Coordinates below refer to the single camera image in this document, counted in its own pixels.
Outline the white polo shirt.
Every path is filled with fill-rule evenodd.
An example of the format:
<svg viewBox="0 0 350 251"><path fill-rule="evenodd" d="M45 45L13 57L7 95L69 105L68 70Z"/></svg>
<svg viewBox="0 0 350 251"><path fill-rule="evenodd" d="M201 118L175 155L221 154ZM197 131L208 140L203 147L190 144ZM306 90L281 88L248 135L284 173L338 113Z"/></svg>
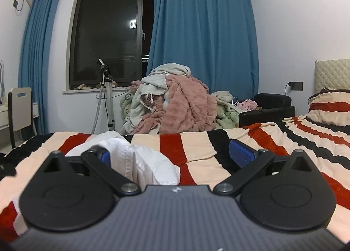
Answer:
<svg viewBox="0 0 350 251"><path fill-rule="evenodd" d="M109 152L109 166L142 190L148 185L177 186L180 183L180 168L165 155L153 148L131 144L116 131L89 137L85 143L70 149L67 156L79 156L92 146L105 148Z"/></svg>

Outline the green clothes pile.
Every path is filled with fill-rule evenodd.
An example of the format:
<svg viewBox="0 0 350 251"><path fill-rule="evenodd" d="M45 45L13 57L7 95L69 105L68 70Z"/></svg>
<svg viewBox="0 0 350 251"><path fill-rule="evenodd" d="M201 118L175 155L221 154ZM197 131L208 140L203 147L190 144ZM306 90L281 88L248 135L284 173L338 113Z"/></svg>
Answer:
<svg viewBox="0 0 350 251"><path fill-rule="evenodd" d="M216 91L211 94L217 101L216 129L232 129L239 126L238 111L234 109L235 98L229 91Z"/></svg>

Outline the grey white clothes pile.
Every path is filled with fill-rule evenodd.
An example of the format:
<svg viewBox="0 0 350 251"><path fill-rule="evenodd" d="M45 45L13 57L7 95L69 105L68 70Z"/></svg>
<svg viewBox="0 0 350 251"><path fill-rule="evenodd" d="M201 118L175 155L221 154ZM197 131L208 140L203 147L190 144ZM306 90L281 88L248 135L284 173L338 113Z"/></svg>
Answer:
<svg viewBox="0 0 350 251"><path fill-rule="evenodd" d="M167 63L156 67L141 80L132 82L129 91L121 100L122 134L134 132L142 117L155 111L156 98L163 97L168 92L168 75L186 77L191 75L191 70L185 65Z"/></svg>

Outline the striped bed blanket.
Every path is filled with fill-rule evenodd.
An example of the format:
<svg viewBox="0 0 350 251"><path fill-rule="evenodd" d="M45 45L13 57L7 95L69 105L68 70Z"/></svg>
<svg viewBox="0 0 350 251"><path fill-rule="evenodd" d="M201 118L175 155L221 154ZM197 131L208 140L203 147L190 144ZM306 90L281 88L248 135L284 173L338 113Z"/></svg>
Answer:
<svg viewBox="0 0 350 251"><path fill-rule="evenodd" d="M17 198L51 151L70 155L73 148L95 140L95 135L55 132L39 135L13 149L5 161L15 166L17 175L1 180L1 239L15 240L26 231L19 217ZM266 148L277 155L304 150L336 195L336 209L329 230L343 242L349 241L349 127L322 124L306 116L277 122L258 123L243 128L208 132L127 137L128 142L152 148L180 169L182 185L215 186L235 169L229 158L230 140L238 139L254 148Z"/></svg>

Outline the small pink garment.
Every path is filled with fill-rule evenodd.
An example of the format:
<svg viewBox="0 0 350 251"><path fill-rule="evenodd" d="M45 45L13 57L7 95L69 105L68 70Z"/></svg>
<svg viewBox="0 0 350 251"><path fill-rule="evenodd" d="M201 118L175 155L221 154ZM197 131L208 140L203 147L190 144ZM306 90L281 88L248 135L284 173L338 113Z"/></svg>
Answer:
<svg viewBox="0 0 350 251"><path fill-rule="evenodd" d="M254 111L258 107L258 104L254 100L246 99L238 102L237 107L243 111Z"/></svg>

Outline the pink fluffy blanket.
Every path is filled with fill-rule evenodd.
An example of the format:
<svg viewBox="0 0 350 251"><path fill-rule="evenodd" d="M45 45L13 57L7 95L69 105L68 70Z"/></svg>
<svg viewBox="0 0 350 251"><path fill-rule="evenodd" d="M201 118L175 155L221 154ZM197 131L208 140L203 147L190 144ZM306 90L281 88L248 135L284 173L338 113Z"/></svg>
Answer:
<svg viewBox="0 0 350 251"><path fill-rule="evenodd" d="M193 76L169 74L167 92L151 96L151 109L142 116L131 134L175 134L215 129L216 97Z"/></svg>

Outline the white chair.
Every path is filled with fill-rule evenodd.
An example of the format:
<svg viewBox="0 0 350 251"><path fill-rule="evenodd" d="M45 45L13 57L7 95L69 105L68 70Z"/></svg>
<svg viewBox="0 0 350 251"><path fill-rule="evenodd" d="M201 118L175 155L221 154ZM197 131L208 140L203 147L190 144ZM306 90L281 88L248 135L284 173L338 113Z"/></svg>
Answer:
<svg viewBox="0 0 350 251"><path fill-rule="evenodd" d="M12 88L8 93L8 123L12 148L16 148L14 133L33 124L33 103L30 87Z"/></svg>

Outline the striped pillow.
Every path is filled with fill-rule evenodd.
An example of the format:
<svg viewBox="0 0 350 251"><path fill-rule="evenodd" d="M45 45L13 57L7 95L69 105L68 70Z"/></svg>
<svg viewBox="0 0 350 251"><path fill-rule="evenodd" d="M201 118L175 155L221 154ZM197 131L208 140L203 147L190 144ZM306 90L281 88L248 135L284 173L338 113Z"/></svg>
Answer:
<svg viewBox="0 0 350 251"><path fill-rule="evenodd" d="M323 90L308 99L306 117L327 125L349 126L349 90Z"/></svg>

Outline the left blue curtain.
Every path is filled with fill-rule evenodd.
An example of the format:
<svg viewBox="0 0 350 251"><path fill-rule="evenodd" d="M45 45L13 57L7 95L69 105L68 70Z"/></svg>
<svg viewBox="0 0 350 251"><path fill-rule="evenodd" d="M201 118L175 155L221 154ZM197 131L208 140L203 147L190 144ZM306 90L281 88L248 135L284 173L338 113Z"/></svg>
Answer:
<svg viewBox="0 0 350 251"><path fill-rule="evenodd" d="M18 86L30 87L38 103L39 134L48 133L47 88L53 24L59 0L33 0L21 48Z"/></svg>

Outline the blue curtain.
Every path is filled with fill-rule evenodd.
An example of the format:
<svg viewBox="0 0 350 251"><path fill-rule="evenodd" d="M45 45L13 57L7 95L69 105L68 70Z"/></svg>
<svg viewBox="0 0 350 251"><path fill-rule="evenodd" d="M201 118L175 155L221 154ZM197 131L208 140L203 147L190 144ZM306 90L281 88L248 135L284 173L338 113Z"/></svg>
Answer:
<svg viewBox="0 0 350 251"><path fill-rule="evenodd" d="M59 0L33 0L21 48L18 86L30 87L38 103L39 134L48 133L47 88L53 24Z"/></svg>
<svg viewBox="0 0 350 251"><path fill-rule="evenodd" d="M154 0L148 69L166 63L188 66L212 92L252 98L259 58L251 0Z"/></svg>

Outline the quilted beige headboard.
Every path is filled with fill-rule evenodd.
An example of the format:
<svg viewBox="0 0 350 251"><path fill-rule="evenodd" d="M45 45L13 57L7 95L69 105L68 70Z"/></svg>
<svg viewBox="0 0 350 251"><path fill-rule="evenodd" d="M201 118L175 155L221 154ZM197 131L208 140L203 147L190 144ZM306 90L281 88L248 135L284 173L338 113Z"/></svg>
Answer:
<svg viewBox="0 0 350 251"><path fill-rule="evenodd" d="M346 89L350 85L350 59L317 60L314 65L314 92Z"/></svg>

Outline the dark window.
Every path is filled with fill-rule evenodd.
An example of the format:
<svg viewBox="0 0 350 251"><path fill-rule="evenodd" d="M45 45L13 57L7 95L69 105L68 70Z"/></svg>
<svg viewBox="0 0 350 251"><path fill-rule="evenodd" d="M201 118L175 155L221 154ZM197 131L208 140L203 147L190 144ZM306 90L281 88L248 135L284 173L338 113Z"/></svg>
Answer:
<svg viewBox="0 0 350 251"><path fill-rule="evenodd" d="M118 86L147 73L154 0L77 0L69 55L69 88L97 88L106 64Z"/></svg>

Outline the right blue curtain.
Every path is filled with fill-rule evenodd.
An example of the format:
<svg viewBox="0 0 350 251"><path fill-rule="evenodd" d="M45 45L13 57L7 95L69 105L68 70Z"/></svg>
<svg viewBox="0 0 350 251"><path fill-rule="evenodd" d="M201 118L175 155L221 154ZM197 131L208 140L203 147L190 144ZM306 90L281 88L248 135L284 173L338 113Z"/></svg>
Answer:
<svg viewBox="0 0 350 251"><path fill-rule="evenodd" d="M166 63L188 66L212 92L252 98L259 58L251 0L154 0L148 69Z"/></svg>

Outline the black wall socket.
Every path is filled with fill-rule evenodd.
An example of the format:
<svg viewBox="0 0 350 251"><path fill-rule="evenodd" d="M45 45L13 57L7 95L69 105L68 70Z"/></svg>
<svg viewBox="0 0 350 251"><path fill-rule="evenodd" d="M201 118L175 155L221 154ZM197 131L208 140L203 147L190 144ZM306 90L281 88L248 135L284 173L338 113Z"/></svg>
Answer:
<svg viewBox="0 0 350 251"><path fill-rule="evenodd" d="M302 81L290 81L288 83L290 90L293 91L303 91L303 82Z"/></svg>

